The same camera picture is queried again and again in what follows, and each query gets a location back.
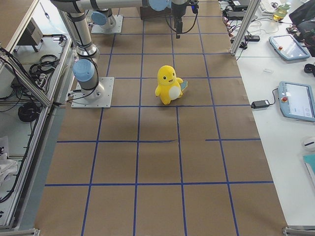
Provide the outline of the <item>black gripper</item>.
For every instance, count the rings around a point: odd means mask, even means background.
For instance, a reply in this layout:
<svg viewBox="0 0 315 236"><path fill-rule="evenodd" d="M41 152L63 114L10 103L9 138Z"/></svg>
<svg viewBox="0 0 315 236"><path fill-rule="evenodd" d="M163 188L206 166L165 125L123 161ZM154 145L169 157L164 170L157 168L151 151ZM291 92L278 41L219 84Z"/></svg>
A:
<svg viewBox="0 0 315 236"><path fill-rule="evenodd" d="M172 0L171 12L174 16L174 27L176 31L176 39L180 39L183 34L182 18L186 13L187 0Z"/></svg>

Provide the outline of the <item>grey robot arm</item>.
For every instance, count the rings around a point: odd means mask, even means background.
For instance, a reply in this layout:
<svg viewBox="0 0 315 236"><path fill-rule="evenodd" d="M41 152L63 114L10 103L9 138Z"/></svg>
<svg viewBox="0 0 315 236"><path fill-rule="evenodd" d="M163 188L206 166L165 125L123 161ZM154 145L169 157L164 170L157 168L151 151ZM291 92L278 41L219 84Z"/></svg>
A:
<svg viewBox="0 0 315 236"><path fill-rule="evenodd" d="M99 51L93 43L86 20L86 11L93 10L101 14L103 24L111 19L105 12L111 12L112 8L149 7L155 11L170 7L174 17L175 32L183 33L182 17L186 8L190 5L189 0L53 0L51 3L60 13L65 14L64 23L75 42L76 53L79 57L74 63L73 74L81 86L82 96L77 100L87 102L99 100L105 92L104 85L99 78L96 59Z"/></svg>
<svg viewBox="0 0 315 236"><path fill-rule="evenodd" d="M116 24L113 8L149 7L154 11L171 8L172 0L53 0L52 4L67 14L69 28L74 34L89 35L86 12L92 11L91 18L107 30Z"/></svg>

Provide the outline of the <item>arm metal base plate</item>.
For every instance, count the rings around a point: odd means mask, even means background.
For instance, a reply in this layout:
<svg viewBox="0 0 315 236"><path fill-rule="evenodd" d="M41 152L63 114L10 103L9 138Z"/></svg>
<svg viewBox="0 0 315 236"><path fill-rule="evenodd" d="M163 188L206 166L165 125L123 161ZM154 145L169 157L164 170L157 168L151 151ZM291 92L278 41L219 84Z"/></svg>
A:
<svg viewBox="0 0 315 236"><path fill-rule="evenodd" d="M110 108L114 80L114 77L100 77L99 84L93 93L81 89L81 85L77 82L76 89L81 91L74 94L71 107L74 109Z"/></svg>
<svg viewBox="0 0 315 236"><path fill-rule="evenodd" d="M121 33L123 24L123 15L111 15L106 17L94 12L91 16L93 22L92 34L115 34Z"/></svg>

